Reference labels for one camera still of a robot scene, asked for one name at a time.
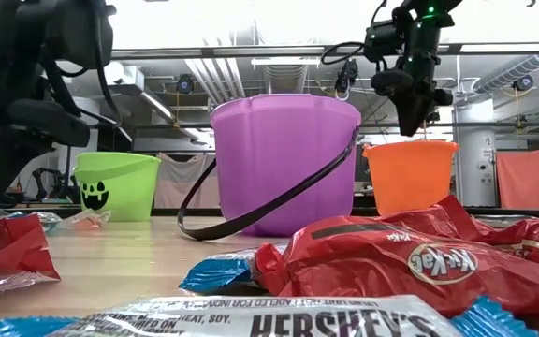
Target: table surface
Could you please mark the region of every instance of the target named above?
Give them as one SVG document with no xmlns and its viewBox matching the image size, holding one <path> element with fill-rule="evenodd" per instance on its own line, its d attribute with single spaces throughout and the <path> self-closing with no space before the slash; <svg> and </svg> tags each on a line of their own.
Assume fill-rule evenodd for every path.
<svg viewBox="0 0 539 337">
<path fill-rule="evenodd" d="M 207 227 L 222 220 L 191 217 L 186 223 Z M 150 223 L 107 224 L 100 230 L 56 228 L 48 241 L 62 281 L 0 294 L 0 319 L 85 316 L 137 298 L 193 296 L 178 284 L 205 256 L 283 240 L 234 235 L 196 242 L 181 234 L 174 217 L 158 217 Z M 539 321 L 529 324 L 539 330 Z"/>
</svg>

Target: bucket handle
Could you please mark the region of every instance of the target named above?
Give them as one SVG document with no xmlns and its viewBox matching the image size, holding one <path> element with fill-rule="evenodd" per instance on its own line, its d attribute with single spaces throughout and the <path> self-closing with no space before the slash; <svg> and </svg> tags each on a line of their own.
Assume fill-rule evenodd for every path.
<svg viewBox="0 0 539 337">
<path fill-rule="evenodd" d="M 186 208 L 188 207 L 188 204 L 191 202 L 191 199 L 195 196 L 195 193 L 199 189 L 199 187 L 203 184 L 205 179 L 210 175 L 210 173 L 215 168 L 215 159 L 211 162 L 211 164 L 203 171 L 203 174 L 198 178 L 197 182 L 193 185 L 191 190 L 186 195 L 186 198 L 182 202 L 182 205 L 180 206 L 180 209 L 178 210 L 178 227 L 180 230 L 190 236 L 191 238 L 195 240 L 217 240 L 222 239 L 226 236 L 235 234 L 248 226 L 254 224 L 255 222 L 259 221 L 264 216 L 268 215 L 270 212 L 276 210 L 280 206 L 284 205 L 286 202 L 292 200 L 299 194 L 306 191 L 311 186 L 315 185 L 322 179 L 326 178 L 332 171 L 334 171 L 337 167 L 339 167 L 346 158 L 353 152 L 353 149 L 355 148 L 355 143 L 357 141 L 357 135 L 359 133 L 359 126 L 355 127 L 355 130 L 353 131 L 353 137 L 348 142 L 346 147 L 334 158 L 332 161 L 330 161 L 327 165 L 320 168 L 316 173 L 310 175 L 309 177 L 303 179 L 300 183 L 289 189 L 288 191 L 284 192 L 280 196 L 276 197 L 274 200 L 268 202 L 267 204 L 260 206 L 246 214 L 243 214 L 237 218 L 234 218 L 229 221 L 225 221 L 222 224 L 215 225 L 212 227 L 207 228 L 200 228 L 200 229 L 188 229 L 184 227 L 184 216 L 186 214 Z"/>
<path fill-rule="evenodd" d="M 79 183 L 98 183 L 107 179 L 113 179 L 121 177 L 130 172 L 134 172 L 139 169 L 144 169 L 151 164 L 149 159 L 139 160 L 134 163 L 121 165 L 115 168 L 106 169 L 75 169 L 74 176 Z"/>
</svg>

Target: green bucket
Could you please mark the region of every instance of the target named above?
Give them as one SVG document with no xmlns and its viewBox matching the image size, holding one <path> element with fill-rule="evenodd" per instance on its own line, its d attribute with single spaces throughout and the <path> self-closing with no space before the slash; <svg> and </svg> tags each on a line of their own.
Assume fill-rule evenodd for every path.
<svg viewBox="0 0 539 337">
<path fill-rule="evenodd" d="M 110 221 L 149 220 L 160 162 L 141 154 L 79 154 L 74 175 L 82 209 L 111 211 Z"/>
</svg>

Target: black handle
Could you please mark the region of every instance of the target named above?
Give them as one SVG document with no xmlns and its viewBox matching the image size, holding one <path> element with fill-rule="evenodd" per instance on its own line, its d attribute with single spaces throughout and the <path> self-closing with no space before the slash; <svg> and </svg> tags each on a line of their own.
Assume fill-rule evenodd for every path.
<svg viewBox="0 0 539 337">
<path fill-rule="evenodd" d="M 270 212 L 274 211 L 278 207 L 284 205 L 286 202 L 292 200 L 294 197 L 303 193 L 309 187 L 315 185 L 316 183 L 324 179 L 326 176 L 329 175 L 329 173 L 331 173 L 332 171 L 334 171 L 334 169 L 340 166 L 355 148 L 358 133 L 359 127 L 356 126 L 355 131 L 353 132 L 353 137 L 346 145 L 346 148 L 344 148 L 342 152 L 340 152 L 334 159 L 332 159 L 332 161 L 330 161 L 324 167 L 320 168 L 316 173 L 305 178 L 302 182 L 298 183 L 296 186 L 292 187 L 291 189 L 284 192 L 283 194 L 281 194 L 274 200 L 268 202 L 267 204 L 219 225 L 200 229 L 187 229 L 184 227 L 183 223 L 186 208 L 191 202 L 191 199 L 195 196 L 195 193 L 197 192 L 199 187 L 201 187 L 205 179 L 207 179 L 207 177 L 215 168 L 214 159 L 211 164 L 205 169 L 205 171 L 203 171 L 203 174 L 201 174 L 195 185 L 193 185 L 191 190 L 188 192 L 186 198 L 180 206 L 180 209 L 178 210 L 178 226 L 180 227 L 180 230 L 193 239 L 206 241 L 222 239 L 226 236 L 235 234 L 247 228 L 248 226 L 259 221 L 264 216 L 268 215 Z"/>
</svg>

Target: metal frame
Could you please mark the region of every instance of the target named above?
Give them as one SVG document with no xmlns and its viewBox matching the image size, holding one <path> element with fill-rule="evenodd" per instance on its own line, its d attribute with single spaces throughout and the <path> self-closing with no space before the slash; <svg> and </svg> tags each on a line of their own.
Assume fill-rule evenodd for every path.
<svg viewBox="0 0 539 337">
<path fill-rule="evenodd" d="M 517 127 L 513 122 L 475 122 L 475 123 L 438 123 L 430 126 L 439 127 Z M 522 122 L 521 126 L 539 126 L 539 122 Z M 398 123 L 364 123 L 360 127 L 399 127 Z M 170 128 L 211 128 L 209 123 L 183 123 L 177 125 L 133 125 L 125 128 L 134 130 L 164 130 Z"/>
<path fill-rule="evenodd" d="M 539 45 L 539 42 L 506 42 L 506 43 L 450 43 L 440 45 L 440 55 L 534 55 L 534 51 L 463 51 L 464 46 L 529 46 Z M 319 57 L 331 45 L 307 45 L 307 46 L 233 46 L 233 47 L 193 47 L 193 48 L 164 48 L 143 50 L 115 50 L 111 54 L 112 60 L 170 60 L 170 59 L 205 59 L 205 58 L 239 58 L 239 57 Z M 330 56 L 345 56 L 356 47 L 342 47 Z"/>
</svg>

